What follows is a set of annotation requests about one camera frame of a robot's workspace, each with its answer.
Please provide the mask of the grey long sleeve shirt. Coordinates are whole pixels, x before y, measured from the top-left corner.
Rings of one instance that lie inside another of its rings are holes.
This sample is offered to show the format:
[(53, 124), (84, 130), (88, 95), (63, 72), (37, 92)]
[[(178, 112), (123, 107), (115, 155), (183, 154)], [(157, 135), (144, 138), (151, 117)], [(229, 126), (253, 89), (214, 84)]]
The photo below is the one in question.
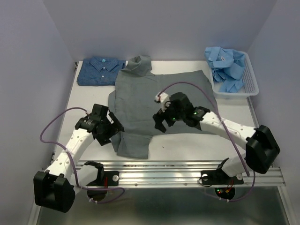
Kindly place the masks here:
[(195, 107), (214, 110), (218, 106), (211, 83), (203, 71), (155, 75), (151, 70), (149, 56), (131, 58), (118, 72), (115, 91), (109, 95), (109, 109), (124, 127), (124, 132), (111, 138), (114, 151), (120, 157), (148, 158), (152, 137), (161, 134), (154, 128), (152, 117), (160, 109), (154, 101), (155, 96), (164, 88), (169, 95), (186, 94)]

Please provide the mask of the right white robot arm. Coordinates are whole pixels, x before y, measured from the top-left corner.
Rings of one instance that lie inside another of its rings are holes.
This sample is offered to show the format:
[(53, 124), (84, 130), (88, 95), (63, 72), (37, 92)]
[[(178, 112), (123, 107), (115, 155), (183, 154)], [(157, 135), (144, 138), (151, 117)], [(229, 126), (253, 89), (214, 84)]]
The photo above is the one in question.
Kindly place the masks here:
[(271, 130), (265, 126), (249, 127), (222, 118), (208, 108), (194, 107), (188, 97), (177, 92), (171, 96), (162, 92), (155, 96), (160, 104), (159, 111), (153, 115), (155, 129), (166, 132), (163, 122), (169, 127), (177, 121), (187, 126), (218, 135), (240, 146), (245, 153), (222, 161), (216, 170), (216, 179), (226, 183), (232, 177), (252, 170), (265, 174), (280, 153)]

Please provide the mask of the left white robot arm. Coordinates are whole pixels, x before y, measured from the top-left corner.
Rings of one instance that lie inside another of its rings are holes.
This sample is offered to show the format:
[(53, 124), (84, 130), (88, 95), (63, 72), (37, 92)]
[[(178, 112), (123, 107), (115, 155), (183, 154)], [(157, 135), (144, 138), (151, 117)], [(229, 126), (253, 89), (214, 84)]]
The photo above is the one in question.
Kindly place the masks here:
[(94, 142), (102, 146), (111, 143), (111, 137), (123, 132), (124, 127), (107, 106), (94, 104), (76, 123), (66, 145), (56, 143), (62, 152), (44, 171), (33, 178), (35, 203), (38, 206), (66, 213), (72, 207), (75, 196), (81, 190), (107, 193), (125, 189), (118, 186), (118, 171), (105, 172), (104, 165), (87, 161), (77, 171), (76, 165), (86, 149)]

